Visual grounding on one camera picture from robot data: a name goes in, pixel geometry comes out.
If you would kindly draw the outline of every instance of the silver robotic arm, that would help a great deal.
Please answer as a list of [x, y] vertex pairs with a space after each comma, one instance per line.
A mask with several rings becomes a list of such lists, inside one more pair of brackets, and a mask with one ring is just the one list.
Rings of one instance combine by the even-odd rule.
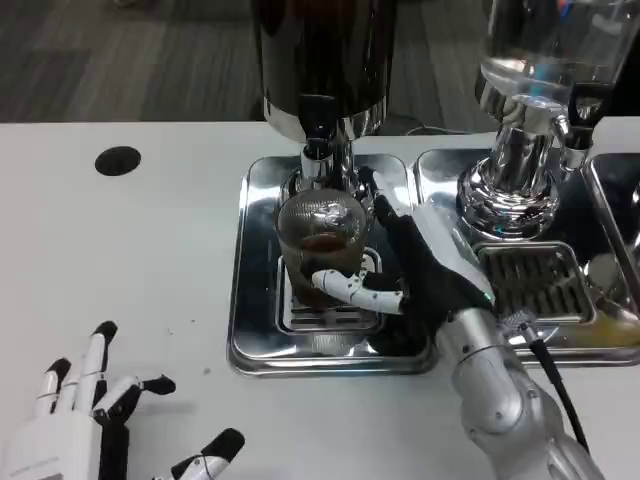
[[[430, 205], [412, 210], [400, 204], [375, 172], [363, 168], [359, 175], [374, 199], [406, 290], [376, 292], [367, 288], [369, 274], [317, 266], [307, 271], [314, 285], [346, 303], [425, 324], [453, 365], [467, 435], [489, 457], [499, 480], [604, 480], [586, 450], [577, 416], [570, 415], [584, 446], [565, 433], [558, 405], [531, 380], [506, 340], [504, 325], [493, 313], [490, 284], [461, 235]], [[518, 328], [566, 396], [531, 320]]]
[[487, 310], [456, 313], [436, 333], [454, 365], [462, 423], [499, 480], [604, 480], [564, 430], [556, 402], [527, 374]]

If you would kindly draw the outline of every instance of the white countertop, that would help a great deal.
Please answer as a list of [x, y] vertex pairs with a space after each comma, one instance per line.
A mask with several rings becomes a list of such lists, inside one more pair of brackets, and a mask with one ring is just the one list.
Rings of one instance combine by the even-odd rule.
[[[411, 163], [492, 138], [372, 137], [356, 151]], [[99, 175], [95, 158], [115, 145], [137, 148], [141, 165]], [[0, 126], [0, 443], [28, 417], [43, 370], [80, 355], [110, 319], [120, 331], [109, 378], [162, 371], [178, 385], [143, 396], [129, 421], [132, 480], [166, 473], [229, 426], [247, 445], [227, 480], [491, 479], [443, 365], [417, 377], [281, 380], [227, 365], [241, 178], [261, 156], [297, 151], [266, 124]], [[637, 476], [639, 372], [563, 370], [609, 480]]]

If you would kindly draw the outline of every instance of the stainless steel drip tray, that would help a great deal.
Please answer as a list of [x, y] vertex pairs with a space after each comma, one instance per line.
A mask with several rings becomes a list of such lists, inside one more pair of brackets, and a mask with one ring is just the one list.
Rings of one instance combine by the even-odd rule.
[[[296, 302], [287, 289], [275, 211], [281, 186], [299, 167], [299, 157], [268, 157], [255, 162], [241, 192], [227, 356], [237, 371], [251, 376], [365, 375], [421, 373], [432, 365], [426, 333], [402, 317], [371, 315], [344, 306], [315, 312]], [[409, 204], [404, 164], [388, 155], [356, 156], [385, 176], [401, 201]], [[400, 272], [374, 225], [367, 239], [369, 268]]]
[[[603, 229], [602, 210], [596, 212], [593, 206], [591, 186], [579, 172], [559, 182], [560, 208], [551, 227], [536, 238], [536, 243], [496, 242], [469, 227], [458, 215], [456, 202], [460, 174], [488, 154], [484, 149], [424, 153], [413, 167], [418, 201], [432, 202], [476, 247], [497, 296], [501, 297], [497, 305], [501, 314], [508, 315], [519, 306], [533, 307], [542, 313], [539, 332], [559, 363], [574, 366], [640, 363], [640, 321], [632, 313], [635, 308], [628, 299], [627, 277], [616, 261], [615, 250], [619, 248], [612, 248], [617, 245], [616, 239]], [[555, 178], [562, 178], [557, 156], [552, 156], [550, 164]], [[608, 168], [606, 165], [600, 163], [601, 168]], [[640, 174], [640, 159], [637, 165]], [[608, 188], [621, 181], [610, 177]], [[635, 204], [640, 204], [640, 200], [628, 204], [618, 201], [619, 216], [633, 216], [640, 221], [638, 213], [632, 211]], [[511, 339], [518, 355], [525, 362], [534, 363], [530, 351], [519, 346], [522, 342], [519, 337]]]

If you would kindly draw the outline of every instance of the gray carpet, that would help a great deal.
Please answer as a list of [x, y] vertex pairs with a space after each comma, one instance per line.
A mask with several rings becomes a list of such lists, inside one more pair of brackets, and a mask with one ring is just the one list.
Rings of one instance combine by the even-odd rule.
[[[260, 100], [248, 0], [0, 1], [0, 121], [235, 121]], [[383, 132], [488, 131], [478, 0], [404, 0]]]

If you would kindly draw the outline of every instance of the robotic finger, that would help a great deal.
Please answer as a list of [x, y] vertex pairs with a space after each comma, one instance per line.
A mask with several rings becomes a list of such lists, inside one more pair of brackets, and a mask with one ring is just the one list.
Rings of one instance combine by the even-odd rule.
[[[81, 362], [71, 365], [60, 358], [47, 369], [32, 418], [5, 446], [0, 480], [126, 480], [126, 421], [143, 391], [167, 395], [175, 391], [175, 383], [164, 375], [128, 376], [108, 390], [104, 373], [117, 330], [113, 322], [102, 323], [91, 335]], [[239, 432], [225, 430], [190, 457], [185, 464], [189, 468], [175, 479], [213, 480], [243, 445]]]

